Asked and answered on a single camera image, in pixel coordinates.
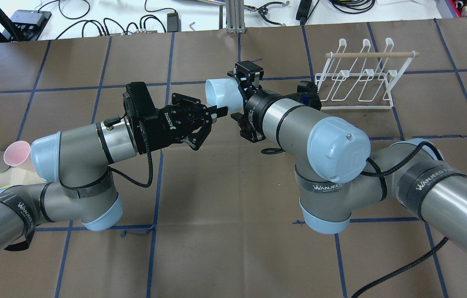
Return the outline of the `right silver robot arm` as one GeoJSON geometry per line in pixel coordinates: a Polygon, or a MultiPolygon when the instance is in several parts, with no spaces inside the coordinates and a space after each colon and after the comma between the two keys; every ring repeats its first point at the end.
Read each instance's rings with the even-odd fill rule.
{"type": "Polygon", "coordinates": [[[296,159],[295,176],[305,223],[336,234],[351,214],[396,198],[467,253],[467,176],[449,166],[423,138],[400,141],[372,152],[366,133],[349,122],[264,90],[264,71],[249,61],[227,74],[241,96],[244,113],[234,113],[243,138],[268,139],[296,159]]]}

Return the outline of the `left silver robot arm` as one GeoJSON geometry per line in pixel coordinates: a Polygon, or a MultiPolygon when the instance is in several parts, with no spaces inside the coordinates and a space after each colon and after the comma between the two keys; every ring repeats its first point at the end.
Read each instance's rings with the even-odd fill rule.
{"type": "Polygon", "coordinates": [[[148,92],[123,94],[124,116],[43,137],[31,145],[42,183],[0,188],[0,251],[22,251],[41,224],[80,220],[91,231],[115,225],[122,216],[112,164],[146,154],[152,184],[152,152],[186,143],[197,150],[228,109],[173,94],[155,107],[148,92]]]}

